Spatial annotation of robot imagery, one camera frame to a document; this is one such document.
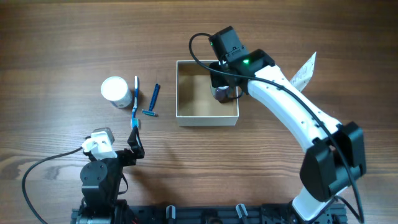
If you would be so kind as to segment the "blue white toothbrush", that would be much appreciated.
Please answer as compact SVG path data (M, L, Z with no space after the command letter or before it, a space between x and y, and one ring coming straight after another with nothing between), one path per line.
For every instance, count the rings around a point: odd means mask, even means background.
M134 102L131 113L131 128L135 127L139 128L139 120L136 118L137 107L138 107L138 98L139 98L139 77L134 77Z

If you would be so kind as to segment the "clear blue pump bottle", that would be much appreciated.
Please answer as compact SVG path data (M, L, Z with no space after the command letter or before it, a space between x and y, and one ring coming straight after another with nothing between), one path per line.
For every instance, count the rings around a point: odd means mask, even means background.
M230 101L229 95L231 93L231 89L229 86L219 86L219 87L211 86L211 93L213 95L213 98L219 101L220 103L226 103Z

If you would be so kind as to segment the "blue disposable razor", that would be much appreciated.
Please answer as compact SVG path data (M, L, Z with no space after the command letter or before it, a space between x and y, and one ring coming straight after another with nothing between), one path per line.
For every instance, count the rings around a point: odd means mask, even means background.
M153 116L153 117L157 116L156 112L154 112L153 109L154 109L154 106L155 106L155 103L156 103L156 100L157 100L157 97L158 97L158 94L159 94L159 90L160 90L160 85L158 83L156 83L155 87L154 87L154 92L152 94L152 98L151 98L151 101L150 101L149 109L148 110L142 110L143 114L146 114L148 116Z

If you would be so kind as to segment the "white cotton swab jar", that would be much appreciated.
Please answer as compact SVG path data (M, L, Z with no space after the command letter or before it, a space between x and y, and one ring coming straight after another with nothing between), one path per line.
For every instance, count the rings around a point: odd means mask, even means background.
M132 93L121 77L109 77L101 85L102 96L116 108L125 108L132 103Z

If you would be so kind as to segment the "white squeeze tube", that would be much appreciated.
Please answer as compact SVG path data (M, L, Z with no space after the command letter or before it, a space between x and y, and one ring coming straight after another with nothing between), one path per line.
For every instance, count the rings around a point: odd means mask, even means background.
M316 61L317 53L314 52L313 55L303 64L303 66L298 70L298 72L292 77L290 83L298 90L303 91L303 89L309 84Z

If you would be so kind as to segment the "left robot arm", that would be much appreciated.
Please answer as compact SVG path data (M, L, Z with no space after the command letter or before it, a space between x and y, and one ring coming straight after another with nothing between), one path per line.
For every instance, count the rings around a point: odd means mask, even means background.
M145 156L139 137L139 128L133 127L127 143L128 148L113 149L114 136L110 128L95 129L81 145L90 162L80 172L83 198L78 209L71 215L75 224L87 223L139 223L139 218L130 209L125 199L118 196L121 181L127 181L123 168L134 166Z

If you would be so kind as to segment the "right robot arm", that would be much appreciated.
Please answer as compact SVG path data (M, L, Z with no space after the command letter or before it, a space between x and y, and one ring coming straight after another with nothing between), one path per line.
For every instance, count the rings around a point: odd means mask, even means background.
M303 189L291 202L291 222L314 222L339 193L352 187L364 222L356 180L366 173L363 130L346 125L311 103L286 80L275 61L261 49L249 52L232 27L208 37L217 62L207 69L213 87L240 87L267 107L293 134L304 151L300 168Z

